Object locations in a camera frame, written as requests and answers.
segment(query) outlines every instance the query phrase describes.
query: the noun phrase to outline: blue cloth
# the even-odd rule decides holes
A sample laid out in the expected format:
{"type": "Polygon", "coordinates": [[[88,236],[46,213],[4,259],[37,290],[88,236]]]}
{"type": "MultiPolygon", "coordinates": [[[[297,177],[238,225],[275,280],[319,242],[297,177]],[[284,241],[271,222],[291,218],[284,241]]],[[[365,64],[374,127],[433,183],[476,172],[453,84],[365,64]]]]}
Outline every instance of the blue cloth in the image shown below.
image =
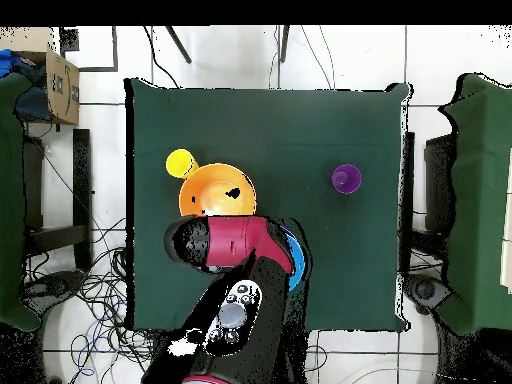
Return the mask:
{"type": "Polygon", "coordinates": [[[20,58],[9,49],[0,50],[0,78],[11,72],[12,64],[19,61],[20,58]]]}

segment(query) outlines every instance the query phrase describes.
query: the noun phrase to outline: cardboard box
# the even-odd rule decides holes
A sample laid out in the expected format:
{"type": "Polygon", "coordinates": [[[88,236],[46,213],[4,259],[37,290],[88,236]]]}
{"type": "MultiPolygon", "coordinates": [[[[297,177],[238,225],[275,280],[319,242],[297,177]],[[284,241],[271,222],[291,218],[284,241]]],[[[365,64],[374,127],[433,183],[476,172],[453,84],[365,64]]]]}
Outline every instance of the cardboard box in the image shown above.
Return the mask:
{"type": "Polygon", "coordinates": [[[46,65],[48,108],[53,115],[51,122],[78,125],[80,71],[55,53],[52,46],[48,27],[0,28],[0,50],[10,49],[36,65],[46,65]]]}

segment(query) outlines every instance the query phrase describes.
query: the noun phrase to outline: tangled cables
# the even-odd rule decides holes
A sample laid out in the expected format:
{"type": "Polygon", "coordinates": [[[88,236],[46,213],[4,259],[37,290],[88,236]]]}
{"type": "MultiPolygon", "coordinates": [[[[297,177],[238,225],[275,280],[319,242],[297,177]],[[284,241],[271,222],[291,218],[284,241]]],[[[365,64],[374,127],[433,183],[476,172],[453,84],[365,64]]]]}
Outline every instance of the tangled cables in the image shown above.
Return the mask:
{"type": "Polygon", "coordinates": [[[107,249],[99,255],[93,267],[86,274],[79,294],[76,296],[86,303],[95,318],[85,334],[77,335],[71,343],[71,358],[78,371],[68,384],[74,384],[80,375],[96,376],[98,372],[92,359],[93,353],[113,353],[114,359],[98,384],[110,371],[113,383],[112,368],[120,357],[137,363],[142,372],[145,372],[143,362],[150,361],[156,332],[129,331],[124,328],[124,315],[126,311],[126,248],[117,247],[107,249]],[[104,275],[92,273],[92,269],[104,258],[110,259],[110,270],[104,275]],[[82,341],[83,347],[76,344],[82,341]]]}

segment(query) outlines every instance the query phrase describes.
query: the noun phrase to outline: yellow cup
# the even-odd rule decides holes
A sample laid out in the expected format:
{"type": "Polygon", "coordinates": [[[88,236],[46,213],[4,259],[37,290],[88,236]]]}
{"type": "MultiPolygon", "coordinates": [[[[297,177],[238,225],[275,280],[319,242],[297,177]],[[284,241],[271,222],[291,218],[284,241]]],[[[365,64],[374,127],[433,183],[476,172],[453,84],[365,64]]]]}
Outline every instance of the yellow cup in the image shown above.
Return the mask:
{"type": "Polygon", "coordinates": [[[199,165],[188,150],[178,149],[167,157],[165,169],[171,176],[186,180],[199,169],[199,165]]]}

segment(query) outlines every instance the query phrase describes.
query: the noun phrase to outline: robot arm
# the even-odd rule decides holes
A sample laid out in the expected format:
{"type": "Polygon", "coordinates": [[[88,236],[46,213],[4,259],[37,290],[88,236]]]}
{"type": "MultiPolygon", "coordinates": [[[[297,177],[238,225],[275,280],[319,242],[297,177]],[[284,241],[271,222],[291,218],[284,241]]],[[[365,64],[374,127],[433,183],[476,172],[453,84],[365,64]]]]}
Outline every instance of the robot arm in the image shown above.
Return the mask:
{"type": "Polygon", "coordinates": [[[184,384],[270,384],[293,270],[279,226],[257,216],[186,218],[169,227],[165,246],[203,271],[230,269],[187,320],[204,341],[184,384]]]}

